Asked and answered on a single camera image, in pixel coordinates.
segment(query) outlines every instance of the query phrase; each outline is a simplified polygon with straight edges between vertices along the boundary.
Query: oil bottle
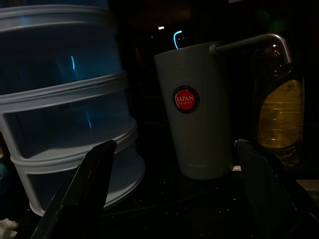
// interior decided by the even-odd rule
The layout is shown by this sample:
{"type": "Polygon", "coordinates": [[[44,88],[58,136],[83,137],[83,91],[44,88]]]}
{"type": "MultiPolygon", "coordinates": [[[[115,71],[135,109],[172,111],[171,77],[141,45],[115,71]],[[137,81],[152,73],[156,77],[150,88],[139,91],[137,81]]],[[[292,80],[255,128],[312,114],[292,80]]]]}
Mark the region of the oil bottle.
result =
{"type": "Polygon", "coordinates": [[[252,60],[253,138],[293,167],[300,161],[304,115],[303,79],[286,64],[279,45],[264,44],[252,60]]]}

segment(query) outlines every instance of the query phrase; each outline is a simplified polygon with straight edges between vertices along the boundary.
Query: bottle label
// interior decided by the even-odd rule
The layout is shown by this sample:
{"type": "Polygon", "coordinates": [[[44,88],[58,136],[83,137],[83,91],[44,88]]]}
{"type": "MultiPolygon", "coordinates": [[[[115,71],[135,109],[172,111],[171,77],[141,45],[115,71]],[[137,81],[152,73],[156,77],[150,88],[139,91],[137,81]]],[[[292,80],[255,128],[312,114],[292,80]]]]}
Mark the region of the bottle label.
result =
{"type": "Polygon", "coordinates": [[[173,92],[173,104],[183,114],[192,113],[199,106],[199,95],[190,86],[177,87],[173,92]]]}
{"type": "Polygon", "coordinates": [[[265,99],[259,117],[258,142],[266,148],[285,148],[301,138],[303,91],[299,81],[290,80],[265,99]]]}

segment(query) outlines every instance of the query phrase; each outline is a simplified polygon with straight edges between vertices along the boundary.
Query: red label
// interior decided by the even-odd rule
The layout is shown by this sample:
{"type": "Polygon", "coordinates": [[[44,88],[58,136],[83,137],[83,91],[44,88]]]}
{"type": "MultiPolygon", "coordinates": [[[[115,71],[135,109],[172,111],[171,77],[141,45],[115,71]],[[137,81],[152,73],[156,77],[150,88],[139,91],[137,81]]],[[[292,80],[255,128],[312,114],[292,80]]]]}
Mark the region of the red label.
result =
{"type": "Polygon", "coordinates": [[[179,86],[173,92],[173,104],[183,113],[193,113],[199,106],[199,94],[190,86],[179,86]]]}
{"type": "Polygon", "coordinates": [[[184,110],[191,110],[196,104],[196,96],[189,90],[181,90],[175,96],[177,106],[184,110]]]}

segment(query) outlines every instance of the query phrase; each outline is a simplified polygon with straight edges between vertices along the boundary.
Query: black object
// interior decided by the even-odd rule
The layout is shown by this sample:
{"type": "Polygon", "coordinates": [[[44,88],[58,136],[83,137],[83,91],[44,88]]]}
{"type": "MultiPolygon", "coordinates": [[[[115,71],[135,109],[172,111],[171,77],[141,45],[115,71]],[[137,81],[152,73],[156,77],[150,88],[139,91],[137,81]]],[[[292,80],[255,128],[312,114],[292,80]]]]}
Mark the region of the black object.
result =
{"type": "Polygon", "coordinates": [[[3,152],[3,155],[6,157],[6,158],[9,158],[10,159],[10,152],[9,152],[9,149],[8,147],[6,146],[6,143],[4,141],[4,138],[3,138],[3,135],[2,133],[0,133],[0,147],[2,149],[2,152],[3,152]]]}
{"type": "Polygon", "coordinates": [[[318,238],[319,210],[305,189],[287,175],[280,160],[258,145],[239,139],[247,197],[265,239],[318,238]]]}
{"type": "Polygon", "coordinates": [[[95,146],[61,185],[32,239],[95,238],[108,194],[116,142],[95,146]]]}

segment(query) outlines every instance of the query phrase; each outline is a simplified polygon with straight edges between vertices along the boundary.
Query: translucent plastic bin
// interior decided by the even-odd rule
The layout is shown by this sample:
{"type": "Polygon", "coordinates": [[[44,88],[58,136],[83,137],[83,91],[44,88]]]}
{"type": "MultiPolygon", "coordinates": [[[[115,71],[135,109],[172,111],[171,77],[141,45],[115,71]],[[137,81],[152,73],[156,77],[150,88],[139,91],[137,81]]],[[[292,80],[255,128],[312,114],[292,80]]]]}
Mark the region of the translucent plastic bin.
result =
{"type": "MultiPolygon", "coordinates": [[[[80,164],[83,157],[47,166],[15,167],[20,176],[33,212],[43,216],[51,199],[80,164]]],[[[107,209],[128,196],[140,183],[145,172],[143,159],[138,155],[135,144],[131,144],[115,154],[108,197],[104,208],[107,209]]]]}
{"type": "Polygon", "coordinates": [[[121,72],[115,34],[112,25],[90,24],[1,34],[0,95],[121,72]]]}
{"type": "Polygon", "coordinates": [[[2,0],[0,7],[26,6],[26,5],[44,5],[44,4],[70,4],[96,6],[109,9],[107,0],[2,0]]]}
{"type": "Polygon", "coordinates": [[[82,155],[104,141],[121,142],[137,127],[129,114],[125,91],[4,114],[0,120],[12,157],[21,161],[82,155]]]}

